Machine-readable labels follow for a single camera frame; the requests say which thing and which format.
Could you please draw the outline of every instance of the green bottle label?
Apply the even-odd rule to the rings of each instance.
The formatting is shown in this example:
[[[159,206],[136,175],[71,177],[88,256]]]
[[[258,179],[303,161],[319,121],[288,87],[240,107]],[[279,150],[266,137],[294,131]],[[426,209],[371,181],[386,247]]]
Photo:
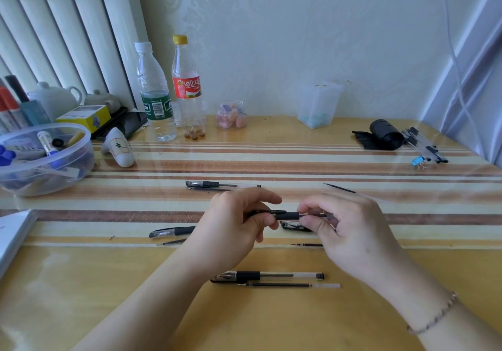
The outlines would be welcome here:
[[[155,97],[153,99],[145,97],[141,94],[141,100],[143,100],[143,106],[145,107],[145,113],[148,119],[152,121],[157,121],[160,119],[170,119],[173,116],[173,107],[171,106],[171,98],[169,94],[161,97]]]

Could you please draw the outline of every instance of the notebook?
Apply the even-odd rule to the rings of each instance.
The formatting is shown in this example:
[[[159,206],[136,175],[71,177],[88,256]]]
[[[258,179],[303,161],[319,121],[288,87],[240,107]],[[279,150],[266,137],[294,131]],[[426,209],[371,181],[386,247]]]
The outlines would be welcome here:
[[[0,279],[37,221],[32,210],[0,217]]]

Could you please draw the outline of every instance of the small teapot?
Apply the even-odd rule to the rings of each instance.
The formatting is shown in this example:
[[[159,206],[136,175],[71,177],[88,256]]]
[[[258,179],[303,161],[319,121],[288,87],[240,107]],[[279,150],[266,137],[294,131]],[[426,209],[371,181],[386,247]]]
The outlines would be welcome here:
[[[121,102],[117,96],[109,93],[101,94],[99,89],[95,89],[92,94],[85,96],[84,105],[106,105],[110,114],[113,114],[120,109]]]
[[[77,87],[49,87],[47,82],[37,83],[39,89],[28,92],[30,100],[40,101],[52,122],[63,114],[77,108],[82,102],[82,92]],[[78,97],[71,93],[75,89]]]

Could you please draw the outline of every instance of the yellow bottle cap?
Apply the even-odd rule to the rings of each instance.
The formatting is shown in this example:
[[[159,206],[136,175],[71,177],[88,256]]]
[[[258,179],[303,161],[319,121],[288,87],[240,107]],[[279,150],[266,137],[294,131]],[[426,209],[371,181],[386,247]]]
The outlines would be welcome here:
[[[174,44],[188,44],[188,38],[186,35],[173,35]]]

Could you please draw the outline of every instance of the left hand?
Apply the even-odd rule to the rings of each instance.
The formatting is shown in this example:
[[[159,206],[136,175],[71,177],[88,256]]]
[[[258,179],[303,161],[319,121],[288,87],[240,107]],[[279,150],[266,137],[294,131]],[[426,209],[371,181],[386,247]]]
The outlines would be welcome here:
[[[282,198],[260,187],[226,191],[215,195],[195,230],[179,248],[182,259],[204,281],[231,270],[253,249],[254,241],[263,241],[263,229],[277,229],[271,214],[252,210],[269,209],[262,202],[279,204]]]

